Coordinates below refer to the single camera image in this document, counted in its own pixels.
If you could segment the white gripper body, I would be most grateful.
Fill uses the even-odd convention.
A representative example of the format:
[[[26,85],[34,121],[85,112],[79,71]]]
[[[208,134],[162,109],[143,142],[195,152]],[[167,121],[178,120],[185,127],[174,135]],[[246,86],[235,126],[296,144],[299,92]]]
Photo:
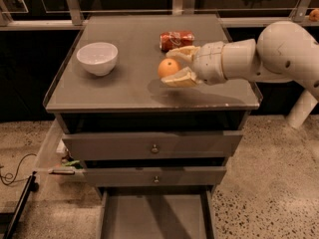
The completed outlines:
[[[226,78],[222,69],[223,42],[203,45],[193,57],[193,70],[208,85],[223,84]]]

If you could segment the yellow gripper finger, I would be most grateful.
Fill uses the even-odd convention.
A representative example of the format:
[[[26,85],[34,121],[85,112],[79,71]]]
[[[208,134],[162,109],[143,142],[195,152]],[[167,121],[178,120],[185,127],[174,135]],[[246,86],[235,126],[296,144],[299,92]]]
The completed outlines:
[[[165,85],[174,88],[190,88],[201,83],[197,74],[190,67],[185,67],[173,75],[164,77],[161,81]]]
[[[167,58],[175,59],[175,60],[183,60],[187,63],[191,63],[193,61],[193,57],[200,50],[198,46],[184,46],[181,48],[175,48],[169,50],[165,56]]]

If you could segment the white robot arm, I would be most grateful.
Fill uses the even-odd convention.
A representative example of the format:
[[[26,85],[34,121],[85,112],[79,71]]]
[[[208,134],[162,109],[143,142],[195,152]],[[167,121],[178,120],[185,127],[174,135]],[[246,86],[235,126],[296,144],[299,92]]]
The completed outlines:
[[[319,100],[319,44],[290,21],[268,25],[256,40],[185,46],[166,55],[186,62],[185,68],[161,79],[170,87],[217,85],[237,79],[294,81]]]

